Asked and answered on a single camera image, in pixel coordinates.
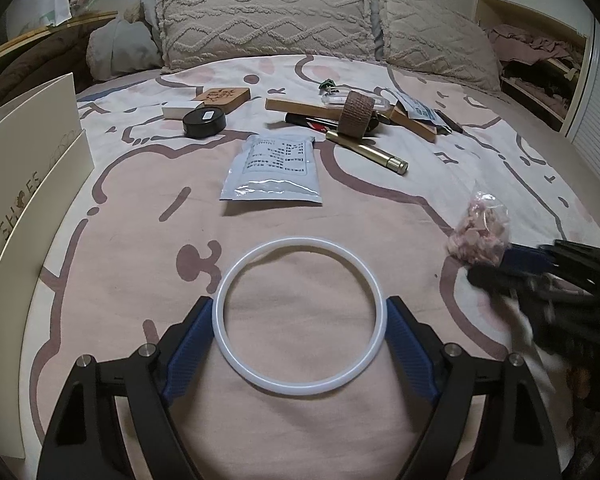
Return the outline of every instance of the beige pillow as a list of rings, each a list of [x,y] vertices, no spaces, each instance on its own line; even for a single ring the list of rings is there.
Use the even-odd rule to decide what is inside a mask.
[[[240,56],[374,59],[369,0],[157,0],[165,66]]]
[[[432,0],[380,0],[384,60],[499,92],[498,62],[484,31]]]

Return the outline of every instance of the bedsheet pattern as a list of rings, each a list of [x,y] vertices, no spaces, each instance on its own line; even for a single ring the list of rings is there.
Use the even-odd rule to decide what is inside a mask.
[[[319,102],[318,83],[376,92],[401,89],[464,125],[430,144],[400,126],[381,125],[376,144],[409,162],[398,176],[316,134],[322,206],[220,202],[222,183],[247,136],[304,132],[264,110],[268,96]],[[182,135],[160,105],[204,89],[248,86],[251,99],[227,116],[222,134]],[[400,295],[443,342],[475,356],[523,354],[548,407],[560,458],[573,452],[564,364],[530,342],[525,319],[491,304],[445,252],[472,189],[508,207],[512,241],[554,238],[600,246],[600,229],[561,177],[514,131],[461,86],[391,68],[313,56],[233,59],[158,76],[80,102],[96,170],[67,213],[32,300],[20,367],[20,405],[33,478],[41,441],[75,358],[131,354],[179,322],[200,295],[253,246],[313,235],[355,252],[384,294]],[[347,266],[321,253],[283,252],[249,266],[228,298],[232,345],[246,362],[282,380],[317,380],[362,352],[374,316],[370,295]],[[138,478],[128,407],[119,403]],[[450,478],[462,478],[479,424],[481,399]],[[396,373],[384,344],[351,383],[291,399],[253,388],[213,344],[172,415],[203,477],[213,479],[393,479],[426,424],[429,407]]]

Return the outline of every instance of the blue gripper pad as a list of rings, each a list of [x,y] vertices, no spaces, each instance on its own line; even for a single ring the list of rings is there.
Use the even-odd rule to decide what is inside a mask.
[[[500,268],[530,272],[531,274],[543,274],[544,272],[551,272],[554,263],[555,259],[542,249],[512,244],[509,249],[504,251]]]
[[[211,299],[205,303],[169,361],[167,381],[162,390],[162,399],[168,406],[187,391],[189,382],[211,345],[214,338],[214,329],[211,325],[212,305]]]
[[[429,356],[393,301],[386,300],[386,309],[387,321],[384,337],[389,343],[394,357],[400,363],[414,391],[431,404],[435,403],[440,396],[440,391],[434,380],[433,364]]]

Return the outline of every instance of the wooden stick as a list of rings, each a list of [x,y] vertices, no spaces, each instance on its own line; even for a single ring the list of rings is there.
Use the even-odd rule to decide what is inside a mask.
[[[288,112],[319,119],[331,119],[332,121],[339,120],[340,114],[342,113],[342,108],[327,108],[326,106],[320,105],[308,105],[305,103],[297,103],[295,101],[287,101],[285,99],[267,99],[264,108],[265,110]]]
[[[436,142],[436,127],[433,124],[425,124],[420,121],[414,121],[410,119],[402,107],[394,106],[394,109],[388,112],[389,118],[400,126],[404,126],[408,130],[411,130],[414,134],[421,136],[428,142]]]

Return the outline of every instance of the wooden block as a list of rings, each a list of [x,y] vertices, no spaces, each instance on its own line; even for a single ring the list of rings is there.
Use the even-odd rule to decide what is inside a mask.
[[[342,108],[327,108],[326,106],[320,105],[308,105],[305,103],[297,103],[295,101],[287,101],[285,99],[267,99],[264,108],[265,110],[299,114],[318,119],[330,119],[332,121],[339,120],[340,114],[342,113]]]
[[[248,88],[210,88],[196,96],[196,101],[204,101],[205,106],[222,108],[225,114],[233,112],[249,99],[251,92]]]
[[[429,142],[436,142],[436,127],[433,124],[421,123],[414,121],[407,116],[407,113],[401,106],[394,106],[394,109],[389,112],[389,118],[396,124],[404,126],[411,130],[414,134],[421,136]]]

